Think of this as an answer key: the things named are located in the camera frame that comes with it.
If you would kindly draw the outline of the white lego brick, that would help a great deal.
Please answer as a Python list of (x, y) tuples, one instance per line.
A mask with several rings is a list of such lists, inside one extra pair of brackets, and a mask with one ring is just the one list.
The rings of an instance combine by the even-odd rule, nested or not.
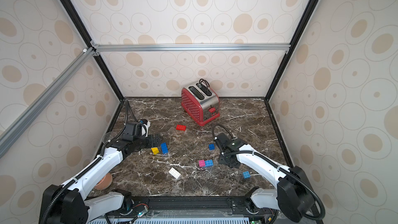
[(174, 168), (171, 168), (171, 169), (169, 170), (169, 173), (170, 173), (175, 179), (178, 179), (178, 178), (181, 177), (181, 174), (180, 174), (176, 169), (174, 169)]

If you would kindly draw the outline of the red lego brick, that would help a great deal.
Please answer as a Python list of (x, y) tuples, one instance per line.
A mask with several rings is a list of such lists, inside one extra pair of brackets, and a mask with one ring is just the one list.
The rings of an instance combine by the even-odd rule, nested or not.
[(177, 126), (176, 126), (176, 130), (179, 130), (179, 131), (186, 131), (186, 126), (185, 125), (181, 125), (181, 124), (178, 124)]

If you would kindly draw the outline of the yellow lego brick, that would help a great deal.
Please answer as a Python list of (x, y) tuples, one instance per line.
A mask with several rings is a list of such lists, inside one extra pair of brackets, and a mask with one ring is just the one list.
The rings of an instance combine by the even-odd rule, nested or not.
[(157, 147), (152, 147), (151, 150), (152, 150), (154, 155), (159, 153), (159, 149)]

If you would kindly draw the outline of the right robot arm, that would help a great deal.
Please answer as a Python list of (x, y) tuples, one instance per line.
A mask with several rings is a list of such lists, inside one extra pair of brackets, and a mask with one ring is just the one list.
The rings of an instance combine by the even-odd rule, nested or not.
[(246, 205), (250, 212), (269, 208), (281, 211), (295, 223), (299, 223), (302, 218), (323, 220), (326, 214), (325, 206), (300, 167), (284, 166), (239, 138), (229, 138), (224, 133), (213, 133), (212, 137), (220, 150), (219, 164), (229, 168), (239, 168), (244, 164), (275, 188), (253, 188), (246, 196)]

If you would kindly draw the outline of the teal small lego brick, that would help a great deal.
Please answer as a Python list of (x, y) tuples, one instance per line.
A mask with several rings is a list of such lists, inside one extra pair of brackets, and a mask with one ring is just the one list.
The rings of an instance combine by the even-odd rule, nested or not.
[(249, 171), (244, 171), (244, 172), (243, 172), (243, 178), (244, 178), (244, 179), (251, 178), (250, 172), (249, 172)]

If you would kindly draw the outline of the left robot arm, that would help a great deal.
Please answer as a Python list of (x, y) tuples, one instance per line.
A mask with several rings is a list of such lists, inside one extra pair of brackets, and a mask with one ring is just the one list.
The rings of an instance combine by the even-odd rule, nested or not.
[(87, 224), (113, 211), (121, 215), (131, 214), (134, 201), (129, 191), (114, 190), (90, 200), (87, 197), (130, 154), (161, 145), (161, 135), (149, 134), (149, 127), (150, 122), (143, 119), (125, 123), (119, 133), (105, 134), (101, 151), (92, 162), (61, 185), (50, 185), (44, 191), (39, 223)]

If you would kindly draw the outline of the dark blue long lego brick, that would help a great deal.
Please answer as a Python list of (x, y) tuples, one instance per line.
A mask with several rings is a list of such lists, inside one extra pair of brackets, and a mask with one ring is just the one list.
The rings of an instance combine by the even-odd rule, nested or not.
[(164, 155), (169, 153), (169, 149), (168, 149), (168, 146), (167, 146), (166, 143), (162, 143), (162, 144), (161, 144), (161, 151), (162, 151), (162, 153), (163, 153)]

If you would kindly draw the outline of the light blue long lego brick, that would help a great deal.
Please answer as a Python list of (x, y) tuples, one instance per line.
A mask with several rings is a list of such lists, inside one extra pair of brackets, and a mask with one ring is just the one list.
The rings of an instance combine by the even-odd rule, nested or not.
[(206, 168), (212, 167), (213, 165), (214, 165), (214, 163), (213, 163), (212, 160), (205, 160), (205, 167)]

